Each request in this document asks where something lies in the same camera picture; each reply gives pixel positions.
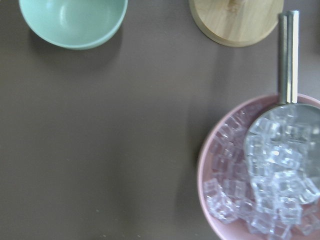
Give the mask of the pink bowl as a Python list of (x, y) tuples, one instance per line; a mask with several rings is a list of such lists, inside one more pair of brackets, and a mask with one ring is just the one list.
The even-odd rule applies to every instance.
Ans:
[[(243, 119), (244, 123), (242, 125), (250, 125), (255, 121), (262, 113), (268, 111), (272, 107), (275, 107), (278, 101), (277, 94), (261, 95), (252, 99), (249, 99), (238, 106), (234, 107), (229, 111), (210, 131), (206, 137), (198, 157), (197, 164), (197, 189), (199, 202), (205, 218), (218, 237), (218, 240), (265, 240), (262, 235), (250, 234), (245, 227), (244, 220), (237, 220), (230, 224), (224, 224), (218, 219), (210, 215), (207, 205), (205, 202), (205, 197), (203, 193), (204, 182), (211, 179), (213, 170), (211, 165), (213, 163), (214, 157), (217, 153), (213, 150), (218, 150), (216, 135), (218, 131), (223, 127), (223, 125), (231, 117), (236, 117), (238, 119)], [(298, 109), (298, 120), (302, 123), (311, 124), (316, 121), (320, 121), (320, 101), (307, 95), (298, 94), (298, 103), (295, 105)], [(240, 118), (241, 113), (249, 114), (248, 117)], [(293, 232), (291, 240), (319, 240), (320, 230), (311, 233), (310, 235), (303, 236), (302, 233)]]

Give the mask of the clear ice cubes pile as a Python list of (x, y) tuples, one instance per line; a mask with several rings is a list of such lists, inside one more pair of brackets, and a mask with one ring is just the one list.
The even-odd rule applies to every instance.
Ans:
[(199, 177), (205, 213), (224, 239), (319, 239), (320, 111), (240, 108), (207, 140)]

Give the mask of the wooden stand with base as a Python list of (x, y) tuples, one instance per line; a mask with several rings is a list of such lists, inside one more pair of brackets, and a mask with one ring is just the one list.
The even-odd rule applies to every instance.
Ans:
[(190, 0), (197, 27), (211, 40), (241, 48), (265, 39), (277, 26), (283, 0)]

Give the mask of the metal ice scoop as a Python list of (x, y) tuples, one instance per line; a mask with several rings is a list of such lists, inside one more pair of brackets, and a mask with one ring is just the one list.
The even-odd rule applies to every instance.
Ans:
[(244, 155), (255, 198), (317, 201), (313, 177), (320, 172), (320, 121), (298, 120), (299, 12), (279, 15), (278, 100), (250, 125)]

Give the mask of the green bowl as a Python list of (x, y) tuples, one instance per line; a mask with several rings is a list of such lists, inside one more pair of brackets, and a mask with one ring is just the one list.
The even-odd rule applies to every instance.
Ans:
[(66, 49), (87, 50), (110, 40), (128, 8), (126, 0), (20, 0), (29, 28), (43, 40)]

